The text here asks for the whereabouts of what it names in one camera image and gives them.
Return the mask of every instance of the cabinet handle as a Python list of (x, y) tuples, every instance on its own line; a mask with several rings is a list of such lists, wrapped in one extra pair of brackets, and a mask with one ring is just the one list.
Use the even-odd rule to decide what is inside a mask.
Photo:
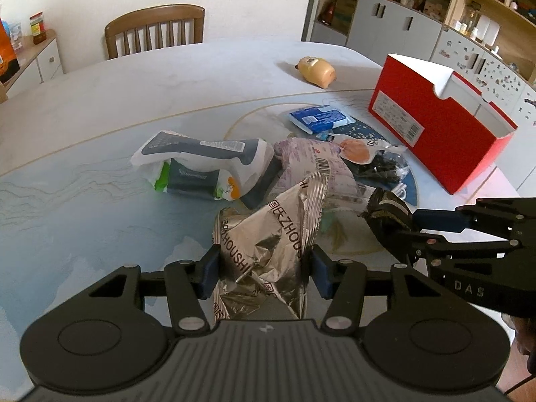
[(480, 75), (480, 73), (482, 72), (482, 70), (484, 69), (484, 65), (486, 64), (486, 59), (482, 59), (481, 63), (480, 63), (480, 68), (478, 71), (476, 71), (476, 74), (477, 75)]
[(474, 60), (473, 60), (473, 64), (471, 65), (471, 67), (470, 67), (469, 69), (473, 69), (473, 68), (474, 68), (474, 66), (476, 65), (476, 61), (478, 60), (478, 56), (479, 56), (479, 55), (475, 53), (475, 58), (474, 58)]

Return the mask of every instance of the red box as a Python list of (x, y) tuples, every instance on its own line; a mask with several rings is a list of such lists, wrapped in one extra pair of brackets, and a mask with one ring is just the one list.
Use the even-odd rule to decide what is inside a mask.
[(451, 194), (490, 166), (517, 129), (451, 68), (398, 55), (387, 57), (369, 111)]

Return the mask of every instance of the blue package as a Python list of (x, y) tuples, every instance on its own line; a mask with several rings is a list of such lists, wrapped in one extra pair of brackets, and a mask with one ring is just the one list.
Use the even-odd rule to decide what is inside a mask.
[(307, 107), (291, 112), (288, 117), (307, 134), (321, 133), (355, 122), (355, 119), (332, 106)]

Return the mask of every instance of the orange bag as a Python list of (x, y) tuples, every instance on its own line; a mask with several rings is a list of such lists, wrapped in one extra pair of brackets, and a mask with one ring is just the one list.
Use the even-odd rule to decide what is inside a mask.
[(0, 82), (6, 83), (19, 71), (19, 61), (0, 19)]

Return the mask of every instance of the ribbed black surface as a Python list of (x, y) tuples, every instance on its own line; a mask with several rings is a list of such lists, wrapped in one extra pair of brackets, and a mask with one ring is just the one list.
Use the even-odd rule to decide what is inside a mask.
[(455, 396), (429, 395), (403, 388), (373, 369), (352, 340), (324, 335), (311, 321), (224, 321), (210, 335), (179, 342), (156, 373), (129, 389), (82, 397), (38, 388), (23, 399), (25, 402), (507, 400), (493, 388)]

